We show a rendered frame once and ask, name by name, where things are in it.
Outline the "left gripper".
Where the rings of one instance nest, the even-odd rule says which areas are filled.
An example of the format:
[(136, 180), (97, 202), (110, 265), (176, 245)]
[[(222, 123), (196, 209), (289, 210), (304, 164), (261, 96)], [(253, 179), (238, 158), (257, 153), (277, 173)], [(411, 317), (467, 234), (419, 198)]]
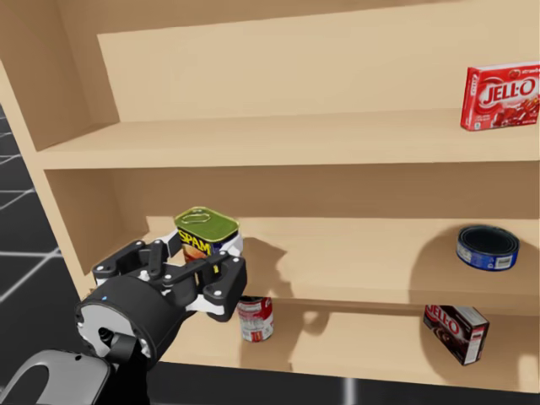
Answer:
[[(242, 237), (208, 257), (169, 264), (180, 250), (180, 234), (173, 230), (150, 243), (134, 240), (92, 268), (95, 281), (104, 283), (75, 310), (78, 333), (92, 354), (126, 363), (121, 344), (127, 342), (150, 370), (195, 313), (230, 320), (247, 284)], [(141, 271), (143, 279), (128, 274)]]

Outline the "green and blue rectangular can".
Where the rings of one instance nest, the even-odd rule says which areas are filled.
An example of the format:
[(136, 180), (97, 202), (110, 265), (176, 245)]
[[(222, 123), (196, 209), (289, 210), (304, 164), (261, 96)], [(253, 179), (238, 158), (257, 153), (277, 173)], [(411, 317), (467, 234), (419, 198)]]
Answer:
[(239, 257), (243, 239), (237, 220), (206, 207), (194, 207), (175, 217), (186, 262), (221, 251)]

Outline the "red and white can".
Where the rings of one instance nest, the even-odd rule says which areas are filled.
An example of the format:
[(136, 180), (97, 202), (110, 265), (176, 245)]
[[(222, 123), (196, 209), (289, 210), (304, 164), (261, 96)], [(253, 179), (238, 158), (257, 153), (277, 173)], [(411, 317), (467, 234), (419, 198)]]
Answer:
[(242, 296), (237, 305), (244, 340), (259, 343), (273, 335), (273, 302), (269, 297)]

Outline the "pale wooden shelf unit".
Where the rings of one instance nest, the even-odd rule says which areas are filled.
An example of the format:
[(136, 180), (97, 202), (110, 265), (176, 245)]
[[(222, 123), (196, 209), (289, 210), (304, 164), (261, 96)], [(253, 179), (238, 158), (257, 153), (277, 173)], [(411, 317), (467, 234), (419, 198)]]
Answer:
[[(467, 69), (540, 60), (540, 0), (0, 0), (0, 104), (80, 296), (205, 206), (275, 333), (194, 316), (173, 363), (540, 392), (540, 130), (460, 125)], [(461, 228), (520, 241), (456, 255)], [(490, 322), (463, 366), (426, 305)]]

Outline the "blue flat can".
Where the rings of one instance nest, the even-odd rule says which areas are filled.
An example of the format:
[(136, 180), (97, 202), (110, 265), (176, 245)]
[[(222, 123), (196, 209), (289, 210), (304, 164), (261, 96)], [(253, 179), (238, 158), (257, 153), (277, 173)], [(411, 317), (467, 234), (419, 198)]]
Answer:
[(469, 267), (486, 272), (502, 272), (515, 266), (519, 239), (506, 229), (475, 224), (461, 228), (456, 240), (456, 255)]

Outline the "dark brown and red carton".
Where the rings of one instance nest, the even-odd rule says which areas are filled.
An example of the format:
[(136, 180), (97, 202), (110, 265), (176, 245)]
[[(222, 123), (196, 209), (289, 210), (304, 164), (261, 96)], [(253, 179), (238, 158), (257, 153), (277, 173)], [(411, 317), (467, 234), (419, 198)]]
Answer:
[(472, 306), (426, 305), (424, 325), (463, 365), (481, 357), (490, 322)]

